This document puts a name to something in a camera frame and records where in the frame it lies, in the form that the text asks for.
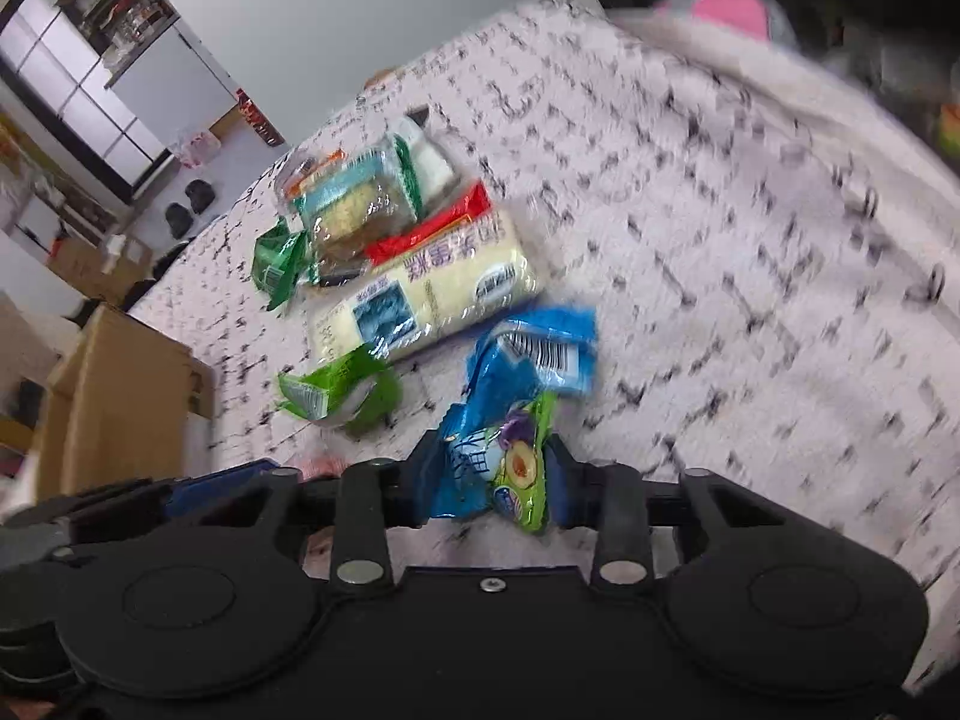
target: cream colored package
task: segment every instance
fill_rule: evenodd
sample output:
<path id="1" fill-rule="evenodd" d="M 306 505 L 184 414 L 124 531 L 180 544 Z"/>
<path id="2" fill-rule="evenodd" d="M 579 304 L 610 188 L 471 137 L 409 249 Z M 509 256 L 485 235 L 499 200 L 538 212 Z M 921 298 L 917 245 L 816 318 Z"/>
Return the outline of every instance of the cream colored package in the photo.
<path id="1" fill-rule="evenodd" d="M 541 289 L 510 218 L 493 210 L 373 271 L 311 319 L 318 365 L 361 343 L 395 362 Z"/>

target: blue picture on package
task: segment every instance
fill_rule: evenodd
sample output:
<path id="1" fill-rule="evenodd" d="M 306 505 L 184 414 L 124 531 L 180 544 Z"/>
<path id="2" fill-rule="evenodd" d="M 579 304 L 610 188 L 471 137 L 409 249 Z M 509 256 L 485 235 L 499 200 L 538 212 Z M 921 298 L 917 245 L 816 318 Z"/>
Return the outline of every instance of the blue picture on package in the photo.
<path id="1" fill-rule="evenodd" d="M 387 349 L 416 330 L 410 303 L 397 282 L 358 303 L 353 309 L 353 317 L 364 343 L 373 344 L 376 354 L 385 354 Z"/>

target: red wrapper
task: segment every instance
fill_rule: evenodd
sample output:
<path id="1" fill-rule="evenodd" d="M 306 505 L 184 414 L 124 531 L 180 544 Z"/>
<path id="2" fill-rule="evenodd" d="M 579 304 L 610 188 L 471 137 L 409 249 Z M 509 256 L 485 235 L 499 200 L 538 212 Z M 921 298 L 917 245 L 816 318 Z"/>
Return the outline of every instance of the red wrapper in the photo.
<path id="1" fill-rule="evenodd" d="M 406 235 L 395 235 L 392 238 L 383 238 L 375 244 L 369 245 L 364 253 L 371 265 L 381 265 L 389 260 L 400 257 L 413 247 L 418 247 L 427 239 L 433 238 L 443 230 L 453 227 L 462 221 L 472 221 L 479 215 L 490 210 L 490 198 L 484 185 L 477 181 L 467 190 L 458 201 L 435 217 L 430 217 L 416 225 Z"/>

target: cardboard box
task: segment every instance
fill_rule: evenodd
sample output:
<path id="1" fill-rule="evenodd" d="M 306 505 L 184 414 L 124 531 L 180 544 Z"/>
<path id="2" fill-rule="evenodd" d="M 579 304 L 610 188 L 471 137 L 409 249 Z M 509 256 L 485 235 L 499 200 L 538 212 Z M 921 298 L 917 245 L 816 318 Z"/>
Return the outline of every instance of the cardboard box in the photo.
<path id="1" fill-rule="evenodd" d="M 107 257 L 97 247 L 80 238 L 68 238 L 47 268 L 88 298 L 102 298 L 116 306 L 133 284 L 150 275 L 152 258 L 150 247 L 128 236 L 121 256 L 110 268 Z"/>
<path id="2" fill-rule="evenodd" d="M 37 500 L 202 466 L 184 456 L 190 410 L 209 425 L 213 371 L 183 344 L 101 305 L 47 381 L 35 441 Z"/>

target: pink and gray object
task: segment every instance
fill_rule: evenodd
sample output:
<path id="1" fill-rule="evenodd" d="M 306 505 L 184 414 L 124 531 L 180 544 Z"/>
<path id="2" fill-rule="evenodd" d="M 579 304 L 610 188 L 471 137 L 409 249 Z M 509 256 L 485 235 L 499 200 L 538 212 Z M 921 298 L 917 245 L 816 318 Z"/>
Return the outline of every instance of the pink and gray object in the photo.
<path id="1" fill-rule="evenodd" d="M 776 0 L 659 0 L 657 8 L 678 10 L 745 32 L 758 40 L 797 47 L 797 36 Z"/>

